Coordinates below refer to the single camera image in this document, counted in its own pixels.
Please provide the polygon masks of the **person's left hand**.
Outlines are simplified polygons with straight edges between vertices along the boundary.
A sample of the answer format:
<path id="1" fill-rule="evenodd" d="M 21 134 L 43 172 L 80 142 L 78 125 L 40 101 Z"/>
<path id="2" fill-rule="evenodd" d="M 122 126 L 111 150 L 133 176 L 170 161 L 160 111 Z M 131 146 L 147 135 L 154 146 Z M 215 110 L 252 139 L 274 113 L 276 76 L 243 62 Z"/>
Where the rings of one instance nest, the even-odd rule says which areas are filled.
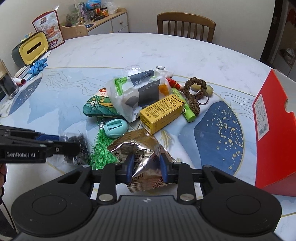
<path id="1" fill-rule="evenodd" d="M 7 174 L 7 166 L 6 164 L 1 164 L 0 167 L 0 204 L 3 203 L 3 195 L 4 195 L 4 184 L 6 183 L 6 174 Z"/>

